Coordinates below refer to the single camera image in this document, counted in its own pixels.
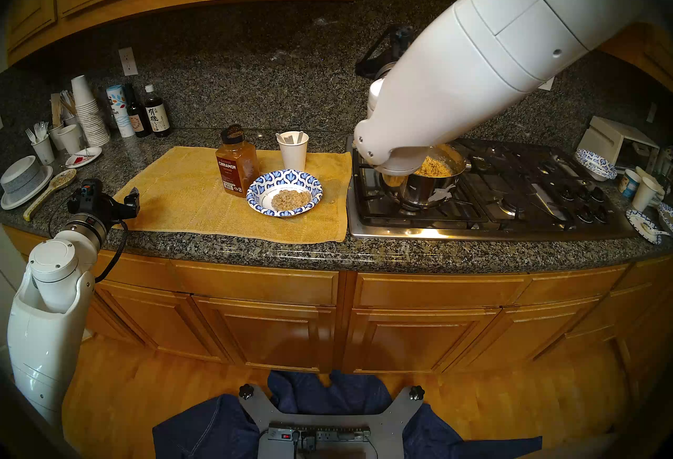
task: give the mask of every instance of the gas stove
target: gas stove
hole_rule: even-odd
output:
[[[441,205],[412,210],[386,194],[381,175],[352,149],[348,224],[356,238],[597,240],[637,236],[570,155],[517,142],[458,139],[471,164]]]

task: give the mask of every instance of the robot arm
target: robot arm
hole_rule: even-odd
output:
[[[134,188],[123,204],[117,203],[92,178],[73,193],[68,209],[73,216],[65,229],[30,252],[7,326],[16,387],[56,428],[61,426],[60,406],[75,373],[94,286],[121,251],[100,277],[94,278],[90,269],[111,227],[137,216],[139,194]]]
[[[449,142],[523,99],[642,12],[645,0],[458,0],[386,76],[355,128],[377,170],[406,175]]]

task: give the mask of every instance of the blue cloth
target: blue cloth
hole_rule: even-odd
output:
[[[330,374],[324,387],[315,374],[268,375],[272,403],[289,414],[380,414],[392,403],[375,376]],[[259,430],[235,396],[193,406],[152,429],[157,459],[256,459]],[[463,441],[424,403],[402,434],[406,459],[514,459],[542,448],[542,437],[507,441]]]

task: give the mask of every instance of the dark glass bottle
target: dark glass bottle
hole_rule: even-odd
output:
[[[145,91],[147,92],[145,110],[147,110],[147,118],[152,125],[152,131],[157,137],[166,137],[170,133],[170,123],[164,108],[164,101],[155,93],[153,84],[148,84]]]
[[[126,102],[128,104],[126,109],[129,112],[129,119],[131,120],[133,131],[135,131],[135,136],[140,138],[147,137],[152,133],[152,126],[149,124],[145,107],[138,104],[131,84],[124,85],[124,95],[126,95]]]

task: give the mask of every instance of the cooking pot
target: cooking pot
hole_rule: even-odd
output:
[[[380,175],[383,189],[395,200],[411,209],[434,208],[444,202],[450,197],[450,190],[456,186],[460,175],[472,168],[463,155],[449,144],[432,147],[427,155],[443,162],[451,170],[451,176],[422,177],[415,173],[406,177]]]

